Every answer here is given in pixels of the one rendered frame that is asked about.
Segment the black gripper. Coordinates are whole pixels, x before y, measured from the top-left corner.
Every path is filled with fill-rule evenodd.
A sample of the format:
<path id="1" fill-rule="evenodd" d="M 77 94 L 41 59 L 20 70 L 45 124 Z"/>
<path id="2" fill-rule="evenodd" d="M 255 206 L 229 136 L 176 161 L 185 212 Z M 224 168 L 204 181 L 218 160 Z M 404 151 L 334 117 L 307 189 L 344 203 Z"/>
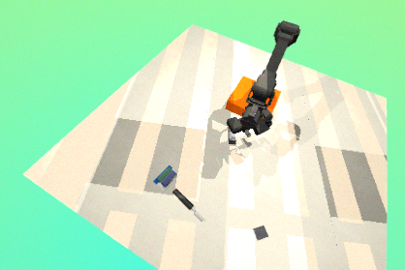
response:
<path id="1" fill-rule="evenodd" d="M 262 111 L 263 117 L 267 120 L 272 120 L 273 118 L 273 114 L 269 111 L 269 109 L 265 110 L 263 109 Z M 230 130 L 232 131 L 233 134 L 237 134 L 240 133 L 241 131 L 244 133 L 246 130 L 250 131 L 251 129 L 247 129 L 245 127 L 243 127 L 240 123 L 240 119 L 237 117 L 233 117 L 227 120 L 227 125 L 230 128 Z"/>

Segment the black-handled screwdriver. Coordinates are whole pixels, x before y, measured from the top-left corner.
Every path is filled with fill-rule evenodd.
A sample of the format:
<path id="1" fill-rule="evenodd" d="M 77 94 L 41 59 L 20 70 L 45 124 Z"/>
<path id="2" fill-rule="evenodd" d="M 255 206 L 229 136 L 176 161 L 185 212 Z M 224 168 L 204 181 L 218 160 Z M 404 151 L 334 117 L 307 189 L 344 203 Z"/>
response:
<path id="1" fill-rule="evenodd" d="M 192 208 L 192 209 L 204 220 L 204 217 L 203 217 L 195 208 L 193 208 L 194 205 L 193 205 L 178 189 L 175 189 L 172 193 L 173 193 L 186 207 L 188 207 L 189 209 Z"/>

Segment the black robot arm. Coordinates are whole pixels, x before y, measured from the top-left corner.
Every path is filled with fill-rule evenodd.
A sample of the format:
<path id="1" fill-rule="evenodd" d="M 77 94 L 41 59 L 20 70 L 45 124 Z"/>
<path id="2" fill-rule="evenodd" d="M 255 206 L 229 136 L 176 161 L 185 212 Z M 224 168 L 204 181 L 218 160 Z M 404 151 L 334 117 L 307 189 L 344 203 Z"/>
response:
<path id="1" fill-rule="evenodd" d="M 275 87 L 277 85 L 277 71 L 281 64 L 281 59 L 286 51 L 287 47 L 296 43 L 296 40 L 300 34 L 301 29 L 299 25 L 281 21 L 278 22 L 273 38 L 275 41 L 274 50 L 269 58 L 266 68 L 262 74 L 258 76 L 257 81 L 253 82 L 248 97 L 245 103 L 248 103 L 241 119 L 240 123 L 247 129 L 253 129 L 255 135 L 261 135 L 272 126 L 272 121 L 264 119 L 262 111 L 267 110 L 271 105 L 275 97 Z M 253 92 L 252 97 L 250 97 Z M 267 99 L 269 99 L 266 104 Z"/>

